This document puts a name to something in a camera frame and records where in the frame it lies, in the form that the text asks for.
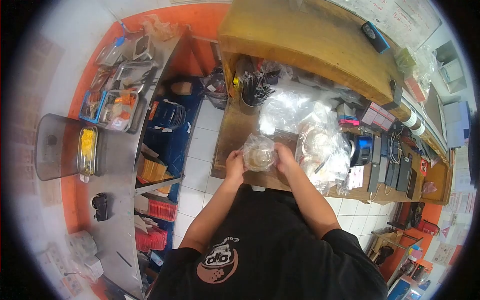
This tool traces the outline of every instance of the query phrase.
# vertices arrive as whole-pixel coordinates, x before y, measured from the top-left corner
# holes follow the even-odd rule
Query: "electrical outlet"
[[[450,221],[450,225],[451,226],[455,226],[456,225],[456,214],[452,214],[452,218],[451,218],[451,221]]]

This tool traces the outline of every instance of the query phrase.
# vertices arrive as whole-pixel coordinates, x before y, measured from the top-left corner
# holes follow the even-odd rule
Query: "food container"
[[[78,140],[77,169],[84,176],[95,173],[96,143],[98,131],[95,126],[83,127]]]
[[[88,231],[82,230],[65,235],[65,241],[71,254],[86,259],[98,253],[95,241]]]
[[[138,100],[136,91],[108,91],[100,110],[98,124],[110,130],[128,131],[132,125]]]
[[[104,87],[105,82],[107,82],[107,79],[111,74],[111,67],[99,67],[96,71],[95,77],[93,78],[92,84],[90,85],[90,90],[99,92]]]
[[[126,41],[118,46],[116,45],[116,42],[106,45],[105,47],[103,47],[102,51],[100,51],[100,54],[95,60],[95,63],[97,65],[111,67],[117,61],[127,60],[127,58],[123,54],[125,47],[127,47]]]
[[[106,91],[86,91],[78,117],[93,124],[97,124],[100,115],[100,108],[103,105],[106,95]]]
[[[151,60],[155,54],[150,36],[143,36],[135,41],[133,48],[133,60]]]
[[[113,80],[119,82],[120,90],[134,88],[140,93],[143,91],[147,76],[153,66],[152,60],[125,61],[118,67]]]

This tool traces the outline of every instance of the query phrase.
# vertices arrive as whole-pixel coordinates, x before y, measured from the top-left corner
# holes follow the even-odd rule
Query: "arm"
[[[297,164],[290,148],[275,143],[275,150],[280,160],[277,168],[287,178],[300,212],[315,236],[322,239],[332,229],[341,229],[332,207]]]
[[[193,220],[180,243],[179,248],[194,248],[204,252],[215,231],[230,210],[235,195],[243,183],[242,151],[232,151],[225,162],[227,176],[212,199]]]

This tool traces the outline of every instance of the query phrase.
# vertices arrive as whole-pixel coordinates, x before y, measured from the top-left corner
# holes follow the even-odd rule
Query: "plastic container lid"
[[[83,127],[78,141],[77,168],[84,176],[95,173],[96,143],[98,131],[94,126]]]

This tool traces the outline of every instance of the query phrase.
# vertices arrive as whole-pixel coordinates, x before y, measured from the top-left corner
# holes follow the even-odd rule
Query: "receipt printer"
[[[372,137],[368,135],[350,134],[348,137],[355,148],[350,165],[363,166],[372,160]]]

